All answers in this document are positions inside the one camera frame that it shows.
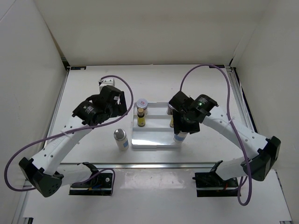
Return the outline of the yellow-label small bottle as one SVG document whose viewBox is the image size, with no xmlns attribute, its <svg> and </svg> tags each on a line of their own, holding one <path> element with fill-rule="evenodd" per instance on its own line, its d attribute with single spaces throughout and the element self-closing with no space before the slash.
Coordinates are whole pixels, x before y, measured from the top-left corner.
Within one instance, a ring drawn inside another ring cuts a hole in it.
<svg viewBox="0 0 299 224">
<path fill-rule="evenodd" d="M 140 127 L 145 126 L 145 113 L 143 108 L 137 109 L 137 125 Z"/>
<path fill-rule="evenodd" d="M 174 121 L 173 121 L 173 117 L 171 118 L 171 121 L 170 121 L 170 127 L 173 128 L 174 127 Z"/>
</svg>

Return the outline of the silver-cap white bottle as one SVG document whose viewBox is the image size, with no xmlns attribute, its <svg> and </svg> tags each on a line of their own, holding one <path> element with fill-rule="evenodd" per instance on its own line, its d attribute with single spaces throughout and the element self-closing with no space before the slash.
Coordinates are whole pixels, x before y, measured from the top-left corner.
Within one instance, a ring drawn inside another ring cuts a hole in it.
<svg viewBox="0 0 299 224">
<path fill-rule="evenodd" d="M 187 137 L 188 133 L 186 132 L 179 132 L 178 134 L 174 134 L 174 141 L 175 142 L 183 142 L 185 138 Z"/>
<path fill-rule="evenodd" d="M 116 141 L 116 144 L 121 151 L 126 151 L 129 147 L 128 138 L 126 132 L 118 128 L 114 131 L 114 139 Z"/>
</svg>

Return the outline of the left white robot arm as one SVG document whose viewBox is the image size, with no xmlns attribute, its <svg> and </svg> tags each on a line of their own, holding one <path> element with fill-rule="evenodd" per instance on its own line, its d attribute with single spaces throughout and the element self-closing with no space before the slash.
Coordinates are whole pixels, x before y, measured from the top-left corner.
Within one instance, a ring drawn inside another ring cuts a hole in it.
<svg viewBox="0 0 299 224">
<path fill-rule="evenodd" d="M 93 126 L 122 116 L 126 111 L 124 92 L 110 85 L 104 86 L 99 94 L 91 95 L 74 109 L 61 135 L 50 140 L 30 159 L 21 159 L 22 173 L 44 197 L 53 195 L 64 185 L 96 186 L 99 171 L 93 164 L 83 162 L 68 169 L 60 163 Z"/>
</svg>

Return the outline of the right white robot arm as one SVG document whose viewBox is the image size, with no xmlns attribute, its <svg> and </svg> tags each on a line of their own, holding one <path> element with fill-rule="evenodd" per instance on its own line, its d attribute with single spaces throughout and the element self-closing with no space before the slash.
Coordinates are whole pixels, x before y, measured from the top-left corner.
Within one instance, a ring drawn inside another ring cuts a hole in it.
<svg viewBox="0 0 299 224">
<path fill-rule="evenodd" d="M 207 95 L 196 99 L 182 91 L 169 101 L 173 107 L 174 133 L 197 133 L 203 124 L 224 136 L 246 154 L 230 161 L 217 162 L 210 172 L 203 176 L 214 186 L 223 185 L 226 180 L 248 176 L 263 181 L 278 159 L 281 145 L 275 136 L 266 138 L 243 125 L 233 121 L 218 103 Z"/>
</svg>

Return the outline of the white divided organizer tray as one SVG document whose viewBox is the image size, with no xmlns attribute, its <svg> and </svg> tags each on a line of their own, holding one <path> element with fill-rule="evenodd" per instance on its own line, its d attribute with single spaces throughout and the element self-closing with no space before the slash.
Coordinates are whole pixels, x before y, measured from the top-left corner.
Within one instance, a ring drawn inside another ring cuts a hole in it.
<svg viewBox="0 0 299 224">
<path fill-rule="evenodd" d="M 167 102 L 149 102 L 145 115 L 145 126 L 137 124 L 137 103 L 134 103 L 132 117 L 131 146 L 135 151 L 160 151 L 180 148 L 174 140 L 170 126 L 171 115 L 167 113 Z"/>
</svg>

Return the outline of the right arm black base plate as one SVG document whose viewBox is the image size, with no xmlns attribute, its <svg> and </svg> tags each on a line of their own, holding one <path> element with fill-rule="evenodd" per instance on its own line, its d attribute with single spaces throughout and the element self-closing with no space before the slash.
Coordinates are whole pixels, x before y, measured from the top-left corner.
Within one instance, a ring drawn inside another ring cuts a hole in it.
<svg viewBox="0 0 299 224">
<path fill-rule="evenodd" d="M 192 179 L 197 197 L 237 197 L 239 184 L 236 178 L 223 181 L 214 173 L 195 173 Z"/>
</svg>

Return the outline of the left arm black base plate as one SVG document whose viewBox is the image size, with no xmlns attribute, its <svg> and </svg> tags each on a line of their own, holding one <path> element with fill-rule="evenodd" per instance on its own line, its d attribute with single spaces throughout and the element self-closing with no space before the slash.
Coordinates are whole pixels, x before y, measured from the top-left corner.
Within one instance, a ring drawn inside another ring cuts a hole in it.
<svg viewBox="0 0 299 224">
<path fill-rule="evenodd" d="M 111 196 L 113 194 L 115 176 L 113 172 L 102 172 L 86 183 L 72 184 L 71 196 Z"/>
</svg>

